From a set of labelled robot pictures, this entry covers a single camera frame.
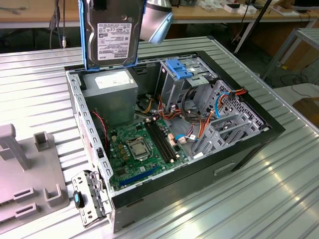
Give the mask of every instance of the motherboard chip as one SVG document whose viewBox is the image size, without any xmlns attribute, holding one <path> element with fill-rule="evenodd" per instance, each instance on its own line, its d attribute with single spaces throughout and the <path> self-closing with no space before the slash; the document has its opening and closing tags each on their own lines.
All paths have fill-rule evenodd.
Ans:
<svg viewBox="0 0 319 239">
<path fill-rule="evenodd" d="M 117 175 L 122 176 L 124 174 L 126 174 L 125 168 L 121 168 L 118 171 L 116 171 Z"/>
<path fill-rule="evenodd" d="M 143 137 L 131 139 L 127 141 L 127 145 L 135 160 L 144 161 L 151 155 Z"/>
<path fill-rule="evenodd" d="M 132 145 L 132 149 L 134 150 L 134 153 L 136 156 L 139 156 L 139 155 L 146 152 L 146 149 L 145 149 L 143 143 L 137 143 L 137 144 Z"/>
</svg>

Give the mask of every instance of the metal table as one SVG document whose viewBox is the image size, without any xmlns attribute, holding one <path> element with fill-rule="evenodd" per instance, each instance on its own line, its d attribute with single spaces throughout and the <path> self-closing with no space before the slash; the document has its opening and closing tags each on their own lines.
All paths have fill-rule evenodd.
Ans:
<svg viewBox="0 0 319 239">
<path fill-rule="evenodd" d="M 289 51 L 287 49 L 290 47 L 292 42 L 296 40 Z M 301 41 L 305 41 L 310 46 L 316 48 L 319 50 L 319 28 L 296 28 L 290 33 L 287 40 L 284 42 L 284 44 L 281 46 L 279 51 L 276 53 L 276 55 L 273 57 L 272 61 L 269 63 L 269 65 L 266 68 L 265 73 L 262 75 L 262 79 L 265 80 L 266 77 L 269 75 L 269 73 L 273 70 L 274 66 L 278 62 L 279 58 L 282 57 L 282 55 L 287 51 L 283 59 L 281 60 L 281 63 L 284 63 L 288 57 L 291 55 L 291 53 L 295 50 Z"/>
<path fill-rule="evenodd" d="M 107 221 L 84 229 L 74 203 L 0 238 L 298 238 L 319 235 L 318 130 L 217 41 L 173 39 L 140 43 L 139 55 L 205 50 L 286 131 L 243 169 L 118 234 Z M 64 66 L 81 63 L 80 48 L 0 56 L 0 121 L 17 139 L 53 133 L 72 199 L 71 177 L 88 168 L 67 92 Z"/>
</svg>

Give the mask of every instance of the green motherboard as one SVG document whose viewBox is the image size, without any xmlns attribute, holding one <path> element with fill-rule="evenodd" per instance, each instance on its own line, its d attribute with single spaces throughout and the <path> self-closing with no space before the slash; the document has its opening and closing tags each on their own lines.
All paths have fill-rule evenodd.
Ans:
<svg viewBox="0 0 319 239">
<path fill-rule="evenodd" d="M 169 135 L 171 132 L 164 120 L 158 119 L 155 124 L 155 127 L 161 129 L 161 139 L 169 143 L 168 136 L 172 135 Z M 110 183 L 115 191 L 188 161 L 184 151 L 176 142 L 176 145 L 164 142 L 164 144 L 170 146 L 172 152 L 178 157 L 176 160 L 167 161 L 167 156 L 164 155 L 167 150 L 158 149 L 157 146 L 162 147 L 162 145 L 158 144 L 157 141 L 156 146 L 153 140 L 154 133 L 150 134 L 147 127 L 148 125 L 143 122 L 119 127 L 109 132 L 109 137 L 111 138 L 110 164 L 114 172 Z"/>
</svg>

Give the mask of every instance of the blue button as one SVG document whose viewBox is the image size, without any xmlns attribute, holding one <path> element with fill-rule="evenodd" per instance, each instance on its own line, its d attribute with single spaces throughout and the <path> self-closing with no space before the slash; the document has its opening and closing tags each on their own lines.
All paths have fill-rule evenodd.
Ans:
<svg viewBox="0 0 319 239">
<path fill-rule="evenodd" d="M 75 194 L 74 195 L 74 201 L 77 203 L 79 201 L 79 195 L 78 194 Z"/>
</svg>

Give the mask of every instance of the motherboard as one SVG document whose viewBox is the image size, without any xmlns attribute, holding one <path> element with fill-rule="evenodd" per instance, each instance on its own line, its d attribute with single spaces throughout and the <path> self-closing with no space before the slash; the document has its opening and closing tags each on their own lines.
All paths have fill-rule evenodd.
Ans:
<svg viewBox="0 0 319 239">
<path fill-rule="evenodd" d="M 120 190 L 188 161 L 163 119 L 150 120 L 109 132 L 110 183 Z"/>
</svg>

